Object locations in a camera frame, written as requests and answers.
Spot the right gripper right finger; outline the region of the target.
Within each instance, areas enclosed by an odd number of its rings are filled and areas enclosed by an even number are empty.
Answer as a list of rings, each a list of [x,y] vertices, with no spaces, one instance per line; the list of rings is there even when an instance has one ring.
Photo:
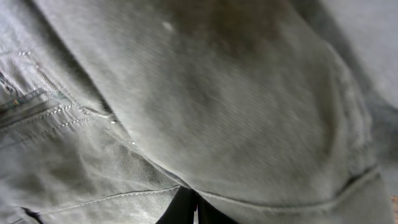
[[[199,224],[238,224],[236,221],[217,210],[203,197],[198,196],[198,223]]]

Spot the grey shorts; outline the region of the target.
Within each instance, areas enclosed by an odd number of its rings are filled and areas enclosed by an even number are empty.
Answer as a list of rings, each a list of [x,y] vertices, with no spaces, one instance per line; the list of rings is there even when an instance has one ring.
[[[2,1],[1,222],[397,221],[396,1]]]

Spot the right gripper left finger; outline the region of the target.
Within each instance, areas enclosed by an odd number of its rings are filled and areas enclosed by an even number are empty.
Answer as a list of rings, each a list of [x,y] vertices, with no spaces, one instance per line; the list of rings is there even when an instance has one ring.
[[[180,187],[156,224],[193,224],[196,209],[196,193],[192,189]]]

